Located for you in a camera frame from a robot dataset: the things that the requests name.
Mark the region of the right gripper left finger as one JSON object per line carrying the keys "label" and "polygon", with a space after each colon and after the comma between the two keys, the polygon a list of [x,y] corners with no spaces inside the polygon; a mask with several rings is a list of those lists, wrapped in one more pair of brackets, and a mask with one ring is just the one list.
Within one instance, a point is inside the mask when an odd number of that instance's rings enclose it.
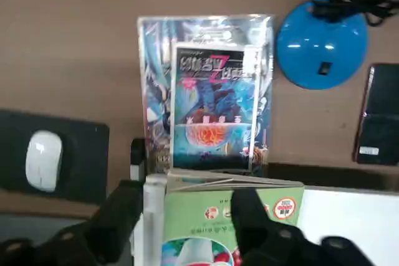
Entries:
{"label": "right gripper left finger", "polygon": [[1,265],[115,265],[125,255],[143,212],[143,184],[120,181],[86,221],[62,228],[34,244],[27,237],[1,242]]}

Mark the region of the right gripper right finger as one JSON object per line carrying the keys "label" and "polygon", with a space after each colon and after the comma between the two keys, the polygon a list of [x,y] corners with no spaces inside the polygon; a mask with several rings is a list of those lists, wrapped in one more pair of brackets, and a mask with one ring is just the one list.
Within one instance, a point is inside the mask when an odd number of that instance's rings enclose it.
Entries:
{"label": "right gripper right finger", "polygon": [[231,216],[243,265],[398,265],[398,195],[307,188],[297,226],[272,221],[254,189]]}

